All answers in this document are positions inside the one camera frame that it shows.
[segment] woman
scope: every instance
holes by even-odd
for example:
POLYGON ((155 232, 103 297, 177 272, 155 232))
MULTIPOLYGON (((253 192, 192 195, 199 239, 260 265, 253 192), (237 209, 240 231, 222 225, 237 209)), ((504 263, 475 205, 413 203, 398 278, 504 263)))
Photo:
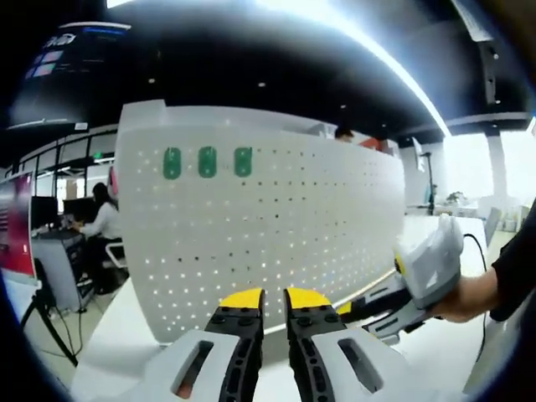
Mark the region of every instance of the woman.
POLYGON ((114 281, 106 279, 111 276, 106 275, 102 262, 107 260, 106 245, 122 242, 119 209, 103 183, 97 183, 93 187, 93 199, 99 211, 95 221, 92 224, 75 222, 73 229, 81 232, 87 239, 84 250, 87 273, 93 280, 96 292, 105 294, 115 290, 114 281))

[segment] white shirt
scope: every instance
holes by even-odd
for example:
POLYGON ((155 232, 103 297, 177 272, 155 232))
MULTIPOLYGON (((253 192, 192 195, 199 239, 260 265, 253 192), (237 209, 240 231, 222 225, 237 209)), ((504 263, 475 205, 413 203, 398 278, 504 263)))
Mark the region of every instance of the white shirt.
POLYGON ((101 235, 105 239, 120 238, 119 211, 110 203, 103 203, 99 208, 95 222, 85 224, 84 227, 80 228, 80 232, 86 237, 101 235))

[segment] curved white partition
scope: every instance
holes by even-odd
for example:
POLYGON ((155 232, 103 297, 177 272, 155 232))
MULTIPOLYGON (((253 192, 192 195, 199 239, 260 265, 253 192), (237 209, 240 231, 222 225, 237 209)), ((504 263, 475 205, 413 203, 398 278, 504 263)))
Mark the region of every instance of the curved white partition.
POLYGON ((335 302, 392 268, 405 209, 394 157, 251 124, 181 124, 162 102, 125 106, 116 156, 126 259, 160 343, 204 327, 236 291, 266 290, 270 328, 285 321, 285 287, 335 302))

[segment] black ceiling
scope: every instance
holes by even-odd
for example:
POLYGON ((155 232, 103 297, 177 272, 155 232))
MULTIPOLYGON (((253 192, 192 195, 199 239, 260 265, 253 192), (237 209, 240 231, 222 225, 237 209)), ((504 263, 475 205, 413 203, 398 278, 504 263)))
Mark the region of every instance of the black ceiling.
MULTIPOLYGON (((507 50, 495 42, 473 42, 450 1, 332 3, 410 72, 444 120, 532 110, 527 86, 507 50), (485 86, 490 72, 496 90, 491 100, 485 86)), ((26 24, 31 30, 9 45, 13 58, 6 76, 12 79, 3 94, 2 124, 62 122, 5 131, 8 147, 0 151, 0 165, 70 133, 76 122, 113 124, 122 104, 157 98, 174 106, 281 111, 348 125, 378 138, 431 127, 418 133, 420 140, 441 139, 417 97, 363 46, 335 28, 260 8, 252 0, 137 0, 110 10, 104 0, 59 0, 32 7, 38 9, 26 24), (132 28, 124 35, 57 30, 73 21, 132 28), (25 80, 43 44, 63 33, 77 35, 65 47, 63 66, 25 80)), ((22 17, 28 18, 21 12, 13 21, 22 17)), ((495 124, 526 126, 527 119, 503 123, 490 117, 453 132, 495 124)))

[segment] floor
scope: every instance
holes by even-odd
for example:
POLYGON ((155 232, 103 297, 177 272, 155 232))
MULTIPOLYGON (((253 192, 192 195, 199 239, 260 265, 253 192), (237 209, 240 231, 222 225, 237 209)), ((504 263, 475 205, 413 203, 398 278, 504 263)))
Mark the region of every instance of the floor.
MULTIPOLYGON (((491 264, 497 259, 500 249, 512 237, 513 233, 501 231, 495 233, 491 244, 488 246, 488 264, 491 264)), ((64 321, 59 315, 53 317, 52 323, 59 335, 64 339, 67 346, 70 345, 69 335, 71 337, 72 348, 75 352, 83 348, 85 343, 89 342, 91 334, 99 323, 102 314, 110 305, 112 297, 113 295, 95 296, 87 306, 87 312, 80 316, 76 313, 69 314, 68 312, 65 312, 63 314, 64 321)), ((48 330, 37 313, 34 313, 29 318, 25 332, 39 356, 42 358, 44 364, 67 388, 69 388, 75 373, 75 368, 67 358, 63 357, 61 351, 49 335, 48 330)), ((482 354, 481 362, 475 366, 475 370, 473 370, 473 374, 468 382, 468 389, 470 389, 471 386, 476 386, 475 384, 480 382, 481 377, 486 373, 484 368, 489 366, 489 363, 492 363, 493 353, 489 353, 489 349, 495 348, 493 345, 500 347, 500 345, 503 345, 506 341, 504 340, 504 337, 497 335, 492 339, 488 339, 487 342, 489 343, 489 347, 486 347, 485 353, 482 354)))

